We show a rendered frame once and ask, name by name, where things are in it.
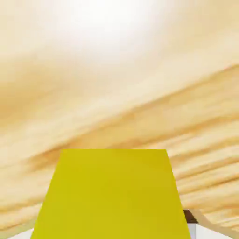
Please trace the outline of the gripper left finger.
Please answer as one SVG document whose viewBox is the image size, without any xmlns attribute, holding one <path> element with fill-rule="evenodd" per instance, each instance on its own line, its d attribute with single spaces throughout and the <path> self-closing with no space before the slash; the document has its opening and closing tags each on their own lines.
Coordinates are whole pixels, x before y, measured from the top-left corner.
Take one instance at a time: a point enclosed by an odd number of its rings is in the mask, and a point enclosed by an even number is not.
<svg viewBox="0 0 239 239">
<path fill-rule="evenodd" d="M 27 231 L 24 231 L 24 232 L 21 232 L 19 234 L 16 234 L 10 238 L 7 238 L 7 239 L 30 239 L 31 238 L 31 235 L 32 235 L 32 232 L 33 232 L 33 228 L 27 230 Z"/>
</svg>

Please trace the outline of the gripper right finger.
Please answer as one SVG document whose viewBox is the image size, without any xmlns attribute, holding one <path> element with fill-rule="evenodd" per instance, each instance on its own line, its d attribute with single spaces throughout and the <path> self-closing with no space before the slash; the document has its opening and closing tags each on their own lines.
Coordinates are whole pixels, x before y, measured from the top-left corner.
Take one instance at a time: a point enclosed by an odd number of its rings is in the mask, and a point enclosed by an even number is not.
<svg viewBox="0 0 239 239">
<path fill-rule="evenodd" d="M 191 239 L 232 239 L 214 230 L 199 225 L 189 210 L 183 210 Z"/>
</svg>

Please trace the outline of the small yellow cube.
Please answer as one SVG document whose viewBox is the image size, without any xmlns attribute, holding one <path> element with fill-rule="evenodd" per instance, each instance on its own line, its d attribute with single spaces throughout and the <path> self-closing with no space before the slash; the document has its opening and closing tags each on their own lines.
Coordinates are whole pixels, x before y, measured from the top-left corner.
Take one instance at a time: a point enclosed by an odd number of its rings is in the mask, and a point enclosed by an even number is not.
<svg viewBox="0 0 239 239">
<path fill-rule="evenodd" d="M 191 239 L 167 152 L 63 150 L 30 239 Z"/>
</svg>

